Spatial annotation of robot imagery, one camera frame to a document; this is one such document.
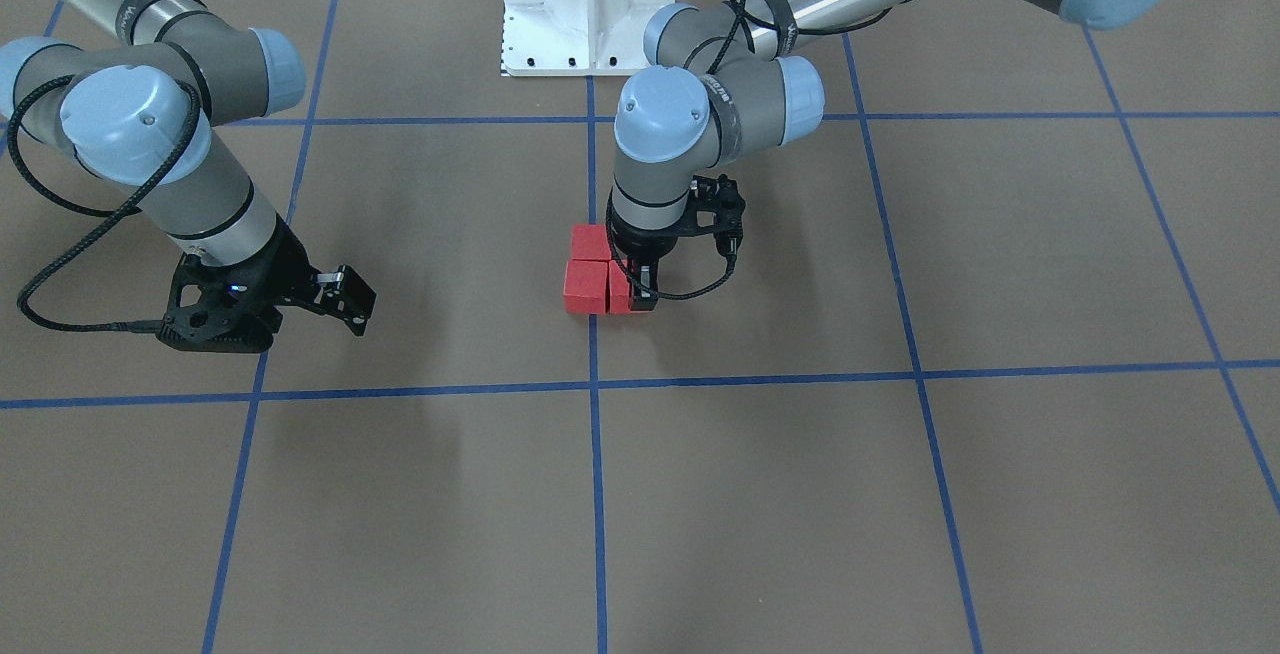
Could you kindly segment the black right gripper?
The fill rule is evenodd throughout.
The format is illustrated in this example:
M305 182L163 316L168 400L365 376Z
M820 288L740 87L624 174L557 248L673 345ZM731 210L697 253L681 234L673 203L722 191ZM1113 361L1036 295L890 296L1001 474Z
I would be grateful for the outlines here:
M198 306L233 308L233 320L293 306L338 317L357 338L366 334L378 298L355 267L340 265L326 274L312 267L303 244L280 218L266 244L237 265L211 266L197 253L183 253L172 280L172 317L189 308L180 303L187 285L201 291Z

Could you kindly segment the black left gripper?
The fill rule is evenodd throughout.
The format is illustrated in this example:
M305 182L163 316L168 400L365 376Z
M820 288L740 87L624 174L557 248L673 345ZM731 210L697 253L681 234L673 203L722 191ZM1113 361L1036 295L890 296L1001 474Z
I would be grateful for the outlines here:
M605 216L605 233L617 259L622 259L626 289L626 312L654 311L659 302L657 271L660 259L676 248L684 225L677 221L657 230L632 227L620 215Z

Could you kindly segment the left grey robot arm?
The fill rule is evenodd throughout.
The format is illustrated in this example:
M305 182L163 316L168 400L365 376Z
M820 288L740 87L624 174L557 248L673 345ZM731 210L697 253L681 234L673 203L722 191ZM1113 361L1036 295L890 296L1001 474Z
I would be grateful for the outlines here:
M605 241L628 312L675 299L660 259L684 238L712 235L736 267L744 198L717 166L814 133L826 88L800 45L849 35L916 0L724 0L673 3L645 26L644 70L623 84L614 116L614 180ZM1019 0L1088 29L1115 29L1161 0Z

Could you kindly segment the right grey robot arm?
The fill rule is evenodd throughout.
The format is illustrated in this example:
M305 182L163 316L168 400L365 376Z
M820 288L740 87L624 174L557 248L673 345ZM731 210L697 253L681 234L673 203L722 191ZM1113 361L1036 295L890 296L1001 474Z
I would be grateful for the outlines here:
M376 294L353 267L312 267L301 241L216 125L297 106L300 52L275 29L229 26L201 0L61 0L119 47L51 36L3 47L3 116L15 170L55 206L99 224L19 291L18 311L54 331L129 331L174 349L261 353L282 308L337 317L361 337ZM59 323L36 291L124 218L143 215L180 250L155 320Z

